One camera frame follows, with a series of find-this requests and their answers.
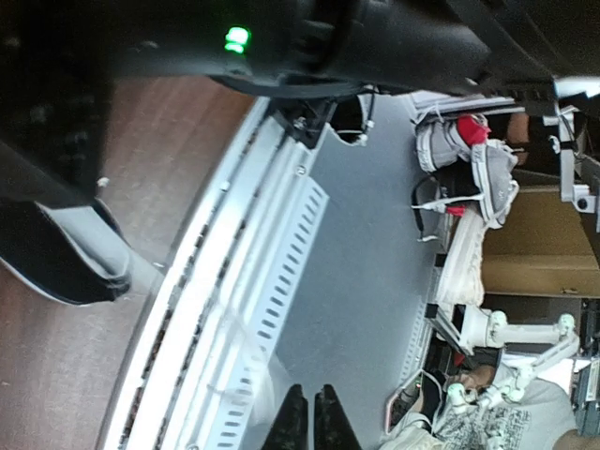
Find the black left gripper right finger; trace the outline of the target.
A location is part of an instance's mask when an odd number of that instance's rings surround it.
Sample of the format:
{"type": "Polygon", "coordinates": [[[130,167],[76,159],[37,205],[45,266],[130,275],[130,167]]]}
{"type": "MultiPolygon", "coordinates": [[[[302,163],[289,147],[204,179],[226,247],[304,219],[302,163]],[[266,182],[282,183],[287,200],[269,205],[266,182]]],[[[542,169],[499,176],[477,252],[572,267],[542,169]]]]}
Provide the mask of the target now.
{"type": "Polygon", "coordinates": [[[351,423],[331,384],[315,395],[313,416],[315,450],[360,450],[351,423]]]}

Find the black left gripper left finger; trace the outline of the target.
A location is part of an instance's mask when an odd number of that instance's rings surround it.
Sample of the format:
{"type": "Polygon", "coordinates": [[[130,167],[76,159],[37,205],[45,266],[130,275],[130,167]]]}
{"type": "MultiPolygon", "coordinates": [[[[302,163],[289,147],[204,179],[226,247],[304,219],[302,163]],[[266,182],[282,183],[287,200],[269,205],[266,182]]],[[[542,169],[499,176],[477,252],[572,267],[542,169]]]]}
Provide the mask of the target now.
{"type": "Polygon", "coordinates": [[[265,439],[265,450],[308,449],[308,401],[302,386],[288,390],[265,439]]]}

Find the black white canvas sneaker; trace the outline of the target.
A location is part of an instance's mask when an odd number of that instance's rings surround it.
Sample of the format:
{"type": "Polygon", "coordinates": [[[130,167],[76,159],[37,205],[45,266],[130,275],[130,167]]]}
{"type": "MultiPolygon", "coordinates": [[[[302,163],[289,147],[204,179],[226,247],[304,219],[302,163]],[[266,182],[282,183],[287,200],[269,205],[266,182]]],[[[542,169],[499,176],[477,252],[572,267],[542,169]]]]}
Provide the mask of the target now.
{"type": "Polygon", "coordinates": [[[77,307],[113,302],[132,282],[130,246],[102,202],[2,202],[1,264],[35,292],[77,307]]]}

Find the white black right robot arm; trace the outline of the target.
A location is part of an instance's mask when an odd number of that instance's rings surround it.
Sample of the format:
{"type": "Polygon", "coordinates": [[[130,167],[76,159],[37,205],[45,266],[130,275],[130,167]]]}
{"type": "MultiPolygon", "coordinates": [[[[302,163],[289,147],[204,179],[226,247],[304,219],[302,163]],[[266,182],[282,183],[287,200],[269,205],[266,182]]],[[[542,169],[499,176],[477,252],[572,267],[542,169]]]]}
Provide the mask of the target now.
{"type": "Polygon", "coordinates": [[[599,112],[595,1],[5,1],[1,197],[89,203],[117,81],[270,98],[511,98],[599,112]]]}

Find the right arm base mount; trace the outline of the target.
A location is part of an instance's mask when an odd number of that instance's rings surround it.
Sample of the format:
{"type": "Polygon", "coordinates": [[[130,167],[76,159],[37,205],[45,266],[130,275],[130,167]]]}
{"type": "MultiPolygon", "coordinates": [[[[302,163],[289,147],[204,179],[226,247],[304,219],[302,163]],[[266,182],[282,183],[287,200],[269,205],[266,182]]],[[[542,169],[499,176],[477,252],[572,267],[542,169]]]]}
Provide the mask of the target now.
{"type": "Polygon", "coordinates": [[[272,98],[267,111],[283,128],[285,137],[313,150],[337,106],[333,98],[272,98]]]}

